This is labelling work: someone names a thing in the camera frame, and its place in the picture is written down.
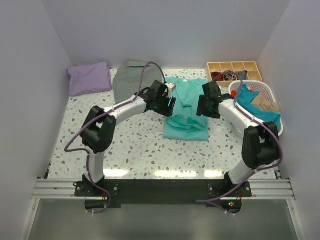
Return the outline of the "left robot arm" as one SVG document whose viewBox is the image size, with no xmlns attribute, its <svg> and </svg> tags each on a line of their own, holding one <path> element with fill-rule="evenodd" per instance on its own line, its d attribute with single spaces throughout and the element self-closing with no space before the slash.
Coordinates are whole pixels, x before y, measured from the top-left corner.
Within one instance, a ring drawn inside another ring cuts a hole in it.
<svg viewBox="0 0 320 240">
<path fill-rule="evenodd" d="M 82 181 L 74 184 L 77 197 L 106 197 L 110 190 L 105 183 L 103 171 L 106 150 L 111 146 L 117 125 L 131 117 L 153 111 L 165 117 L 173 115 L 176 98 L 172 93 L 175 83 L 154 81 L 151 87 L 139 90 L 129 99 L 101 108 L 91 108 L 80 134 L 82 144 L 89 148 L 86 160 L 86 173 Z"/>
</svg>

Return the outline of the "grey shirt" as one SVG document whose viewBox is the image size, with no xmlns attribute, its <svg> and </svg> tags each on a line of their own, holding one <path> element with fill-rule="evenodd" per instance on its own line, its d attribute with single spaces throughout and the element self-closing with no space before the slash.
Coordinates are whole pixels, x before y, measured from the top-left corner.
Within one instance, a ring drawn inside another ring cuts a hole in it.
<svg viewBox="0 0 320 240">
<path fill-rule="evenodd" d="M 146 64 L 146 61 L 127 59 L 119 67 L 112 84 L 116 104 L 126 101 L 138 92 L 141 74 Z M 162 82 L 163 75 L 156 65 L 150 64 L 144 70 L 141 89 L 151 87 L 154 81 Z"/>
</svg>

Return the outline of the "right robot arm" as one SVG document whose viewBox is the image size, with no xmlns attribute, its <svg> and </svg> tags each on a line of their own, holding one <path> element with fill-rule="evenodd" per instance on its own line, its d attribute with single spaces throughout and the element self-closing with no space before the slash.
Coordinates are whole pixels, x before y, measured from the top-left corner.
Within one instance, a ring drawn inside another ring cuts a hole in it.
<svg viewBox="0 0 320 240">
<path fill-rule="evenodd" d="M 254 174 L 274 168 L 283 160 L 276 124 L 258 120 L 237 103 L 242 88 L 241 80 L 236 96 L 233 97 L 230 94 L 221 94 L 215 81 L 202 86 L 204 94 L 199 96 L 196 114 L 212 119 L 229 119 L 238 130 L 243 131 L 243 141 L 242 159 L 224 175 L 219 196 L 210 200 L 198 200 L 198 203 L 209 203 L 227 196 L 235 196 Z"/>
</svg>

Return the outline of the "teal t shirt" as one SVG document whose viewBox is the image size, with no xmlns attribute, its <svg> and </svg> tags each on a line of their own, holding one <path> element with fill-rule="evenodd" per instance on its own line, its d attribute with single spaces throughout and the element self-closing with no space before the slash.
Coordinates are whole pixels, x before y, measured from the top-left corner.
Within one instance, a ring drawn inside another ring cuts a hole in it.
<svg viewBox="0 0 320 240">
<path fill-rule="evenodd" d="M 163 137 L 180 141 L 208 141 L 209 120 L 197 115 L 199 99 L 204 94 L 203 85 L 207 80 L 168 77 L 166 81 L 176 84 L 176 90 L 172 93 L 176 101 L 172 116 L 165 119 Z"/>
</svg>

